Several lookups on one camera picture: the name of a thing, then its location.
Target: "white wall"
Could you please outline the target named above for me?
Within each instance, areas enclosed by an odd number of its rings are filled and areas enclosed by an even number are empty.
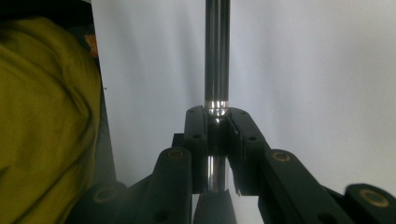
[[[204,101],[205,0],[92,1],[120,181],[152,172]],[[396,195],[396,2],[232,1],[230,105],[323,185]],[[257,199],[233,196],[239,223]]]

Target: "yellow fabric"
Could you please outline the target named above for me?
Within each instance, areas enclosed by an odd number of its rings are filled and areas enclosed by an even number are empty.
[[[0,223],[63,223],[92,183],[100,77],[44,18],[0,21]]]

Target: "yellow cloth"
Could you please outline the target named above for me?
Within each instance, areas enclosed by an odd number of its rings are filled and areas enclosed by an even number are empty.
[[[63,223],[92,183],[100,76],[44,18],[0,21],[0,223]]]

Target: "white backdrop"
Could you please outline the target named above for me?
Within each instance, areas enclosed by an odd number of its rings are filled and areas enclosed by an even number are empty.
[[[205,0],[92,5],[117,175],[130,186],[204,102]],[[322,185],[396,195],[396,1],[231,5],[230,106]],[[233,204],[239,223],[262,223],[257,198]]]

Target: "metal rod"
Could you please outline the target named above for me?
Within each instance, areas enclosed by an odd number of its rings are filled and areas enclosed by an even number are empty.
[[[228,102],[230,0],[206,0],[205,22],[205,105],[217,105]]]

